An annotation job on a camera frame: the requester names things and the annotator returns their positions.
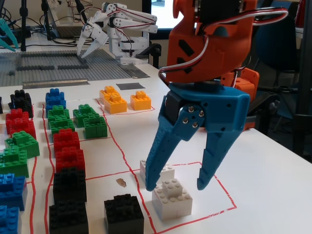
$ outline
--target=orange servo bracket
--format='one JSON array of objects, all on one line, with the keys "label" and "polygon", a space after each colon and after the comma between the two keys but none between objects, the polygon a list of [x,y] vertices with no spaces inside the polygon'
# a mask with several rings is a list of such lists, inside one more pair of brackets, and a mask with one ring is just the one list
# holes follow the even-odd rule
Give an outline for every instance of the orange servo bracket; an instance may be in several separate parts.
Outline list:
[{"label": "orange servo bracket", "polygon": [[[221,84],[224,86],[231,86],[233,82],[234,72],[226,73],[221,77]],[[250,95],[250,102],[254,101],[256,98],[258,83],[259,83],[259,73],[251,69],[245,68],[241,71],[240,78],[236,79],[234,88],[241,90]],[[246,123],[245,130],[254,128],[255,123]]]},{"label": "orange servo bracket", "polygon": [[[245,0],[243,11],[254,10],[256,2]],[[181,12],[184,18],[170,33],[168,66],[190,61],[204,48],[203,35],[197,35],[194,30],[195,23],[199,21],[193,3],[194,0],[174,0],[174,17],[177,18]],[[250,50],[253,20],[250,17],[236,24],[208,26],[205,33],[209,43],[202,61],[192,68],[167,73],[166,80],[179,83],[212,80],[239,67]],[[228,36],[213,35],[218,27],[227,29]]]}]

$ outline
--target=black chair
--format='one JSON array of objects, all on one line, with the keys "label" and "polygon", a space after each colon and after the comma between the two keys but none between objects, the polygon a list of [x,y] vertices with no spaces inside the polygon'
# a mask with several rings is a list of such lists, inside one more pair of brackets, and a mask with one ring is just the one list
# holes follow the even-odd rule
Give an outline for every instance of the black chair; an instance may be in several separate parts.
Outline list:
[{"label": "black chair", "polygon": [[286,17],[280,22],[260,26],[256,34],[256,53],[259,57],[256,66],[262,61],[276,70],[274,86],[278,86],[281,73],[299,75],[300,51],[296,48],[294,19]]}]

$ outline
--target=red lego brick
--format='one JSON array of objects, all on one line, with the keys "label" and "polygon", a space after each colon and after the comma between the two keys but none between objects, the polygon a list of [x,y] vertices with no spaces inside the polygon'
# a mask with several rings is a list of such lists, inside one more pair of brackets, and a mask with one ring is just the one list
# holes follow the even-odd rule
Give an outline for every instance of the red lego brick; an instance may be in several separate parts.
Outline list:
[{"label": "red lego brick", "polygon": [[56,153],[56,171],[61,172],[63,168],[76,167],[85,171],[83,150],[76,147],[65,147]]},{"label": "red lego brick", "polygon": [[80,150],[80,142],[77,132],[71,129],[61,129],[59,133],[53,135],[54,154],[61,152],[65,147],[76,147]]},{"label": "red lego brick", "polygon": [[37,139],[34,122],[26,117],[16,118],[10,124],[11,137],[13,133],[19,133],[20,131],[25,131],[26,133],[29,133],[34,139]]},{"label": "red lego brick", "polygon": [[6,131],[7,134],[10,133],[10,125],[14,123],[14,120],[17,118],[26,118],[29,119],[28,112],[23,112],[22,109],[12,109],[11,113],[6,114],[5,116],[5,124],[6,124]]}]

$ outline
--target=white robotic arm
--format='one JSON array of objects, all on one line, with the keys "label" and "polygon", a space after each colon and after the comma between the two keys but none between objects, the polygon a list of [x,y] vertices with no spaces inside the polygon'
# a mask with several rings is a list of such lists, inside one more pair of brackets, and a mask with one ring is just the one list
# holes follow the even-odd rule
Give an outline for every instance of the white robotic arm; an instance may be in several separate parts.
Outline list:
[{"label": "white robotic arm", "polygon": [[[96,22],[103,21],[107,34],[102,31]],[[138,11],[128,10],[126,5],[119,3],[104,3],[102,11],[98,11],[94,17],[90,18],[82,29],[78,42],[79,55],[83,44],[88,37],[94,39],[82,58],[89,55],[97,48],[105,45],[109,39],[110,52],[120,59],[123,64],[144,63],[134,56],[149,47],[149,33],[157,33],[158,27],[155,25],[157,17]],[[127,37],[123,29],[130,29],[143,32],[142,37]]]}]

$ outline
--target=table surface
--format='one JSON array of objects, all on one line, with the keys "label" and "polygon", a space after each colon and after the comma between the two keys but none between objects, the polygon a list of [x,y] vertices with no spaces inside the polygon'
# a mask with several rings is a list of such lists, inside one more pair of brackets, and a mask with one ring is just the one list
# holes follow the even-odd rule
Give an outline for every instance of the table surface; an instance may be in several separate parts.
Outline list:
[{"label": "table surface", "polygon": [[[38,38],[27,43],[46,44]],[[30,47],[47,50],[47,47]],[[311,233],[312,165],[288,149],[252,129],[241,134],[229,150],[204,191],[196,189],[196,179],[205,147],[206,132],[200,129],[189,142],[181,142],[169,163],[175,176],[193,197],[192,215],[161,222],[151,204],[152,194],[144,189],[139,176],[139,160],[146,159],[158,127],[158,112],[168,88],[157,78],[157,69],[145,64],[138,68],[150,78],[91,81],[90,85],[61,87],[71,118],[72,110],[88,103],[104,115],[109,126],[107,138],[85,140],[83,129],[76,129],[86,164],[86,209],[90,234],[105,234],[104,204],[115,195],[130,193],[138,197],[145,217],[144,233],[235,233],[293,234]],[[109,115],[99,101],[99,90],[114,86],[129,102],[135,90],[121,91],[116,83],[139,82],[152,99],[151,110]],[[0,87],[4,114],[0,115],[0,150],[8,138],[5,114],[9,112],[10,94],[21,86]],[[53,205],[53,165],[55,164],[51,131],[44,111],[48,88],[30,89],[34,106],[34,123],[40,156],[28,160],[26,209],[22,212],[23,234],[48,234],[48,206]],[[127,186],[119,186],[122,178]]]}]

